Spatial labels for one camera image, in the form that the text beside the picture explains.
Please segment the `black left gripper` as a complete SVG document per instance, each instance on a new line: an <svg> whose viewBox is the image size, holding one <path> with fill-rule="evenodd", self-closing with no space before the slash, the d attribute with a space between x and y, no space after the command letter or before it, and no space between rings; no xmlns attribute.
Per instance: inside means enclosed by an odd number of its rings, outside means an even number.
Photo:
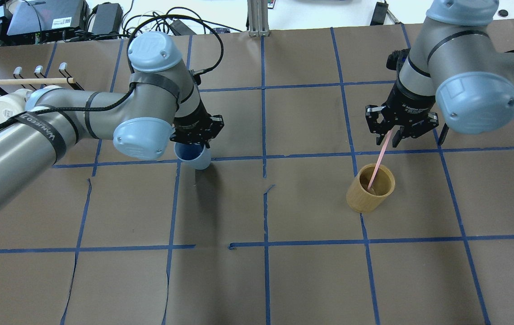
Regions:
<svg viewBox="0 0 514 325"><path fill-rule="evenodd" d="M201 144L209 148L209 142L215 139L224 127L222 115L210 115L204 106L189 115L176 117L173 121L174 132L169 140L180 144Z"/></svg>

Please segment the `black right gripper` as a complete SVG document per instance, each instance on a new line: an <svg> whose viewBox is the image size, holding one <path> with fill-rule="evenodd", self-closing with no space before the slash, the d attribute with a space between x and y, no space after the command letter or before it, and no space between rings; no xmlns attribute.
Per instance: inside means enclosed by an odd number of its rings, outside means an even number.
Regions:
<svg viewBox="0 0 514 325"><path fill-rule="evenodd" d="M439 125L437 113L432 112L433 95L419 95L408 90L399 81L395 82L387 100L381 105L367 105L365 119L375 144L381 145L389 130L400 128L392 139L393 148L406 138L418 138Z"/></svg>

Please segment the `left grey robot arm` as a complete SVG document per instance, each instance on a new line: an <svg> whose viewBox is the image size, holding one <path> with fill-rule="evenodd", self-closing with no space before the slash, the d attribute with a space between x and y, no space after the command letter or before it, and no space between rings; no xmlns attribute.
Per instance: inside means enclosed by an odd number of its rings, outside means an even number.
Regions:
<svg viewBox="0 0 514 325"><path fill-rule="evenodd" d="M162 32L131 37L127 59L131 76L123 94L71 90L54 81L14 92L14 113L0 123L0 210L85 138L110 140L139 160L158 160L170 141L208 153L224 120L201 99L204 72L187 69Z"/></svg>

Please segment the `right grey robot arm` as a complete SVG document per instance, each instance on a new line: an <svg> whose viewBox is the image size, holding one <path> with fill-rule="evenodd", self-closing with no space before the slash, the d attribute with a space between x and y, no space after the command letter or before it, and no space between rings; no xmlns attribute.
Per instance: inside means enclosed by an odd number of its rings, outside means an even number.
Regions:
<svg viewBox="0 0 514 325"><path fill-rule="evenodd" d="M386 66L396 81L385 103L367 105L369 131L381 145L418 138L439 125L438 144L448 130L477 135L514 119L514 49L495 49L487 27L499 7L496 0L435 0L414 45L395 50Z"/></svg>

